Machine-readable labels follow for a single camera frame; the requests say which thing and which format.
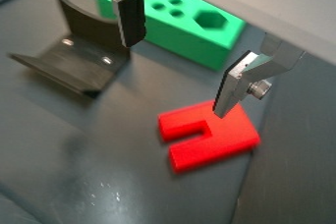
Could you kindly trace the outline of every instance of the red u-shaped block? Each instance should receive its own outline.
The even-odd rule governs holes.
[[[240,104],[222,119],[213,114],[212,105],[213,101],[208,101],[158,115],[158,128],[165,142],[200,134],[169,147],[176,173],[248,151],[260,143],[258,134]]]

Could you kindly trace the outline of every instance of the black curved bracket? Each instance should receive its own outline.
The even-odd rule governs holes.
[[[117,22],[93,17],[58,0],[70,34],[40,57],[9,56],[73,91],[96,97],[129,60]]]

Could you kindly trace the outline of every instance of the screw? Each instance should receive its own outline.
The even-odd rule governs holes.
[[[104,57],[101,58],[101,60],[102,60],[102,62],[104,62],[105,64],[108,64],[108,65],[113,64],[113,60],[112,60],[109,57],[106,57],[106,56],[104,56]]]
[[[261,100],[270,89],[272,84],[265,80],[260,80],[258,82],[249,85],[246,92],[252,94],[258,100]]]
[[[73,41],[69,40],[69,39],[61,39],[61,42],[62,42],[64,44],[66,44],[68,46],[72,46],[72,45],[73,45]]]

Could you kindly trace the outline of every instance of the tabletop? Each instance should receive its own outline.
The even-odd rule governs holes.
[[[97,15],[94,0],[69,1]],[[177,176],[157,131],[158,113],[214,98],[222,72],[142,41],[93,100],[6,57],[9,52],[37,56],[66,34],[56,0],[6,2],[0,24],[0,191],[6,198],[0,204],[10,218],[46,224],[229,223],[249,153]],[[246,27],[228,64],[246,49],[258,51],[262,35]],[[242,102],[257,129],[266,103]]]

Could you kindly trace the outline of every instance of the green foam block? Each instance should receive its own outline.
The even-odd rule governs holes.
[[[110,0],[96,0],[114,18]],[[245,22],[204,0],[144,0],[145,40],[212,70],[220,70]]]

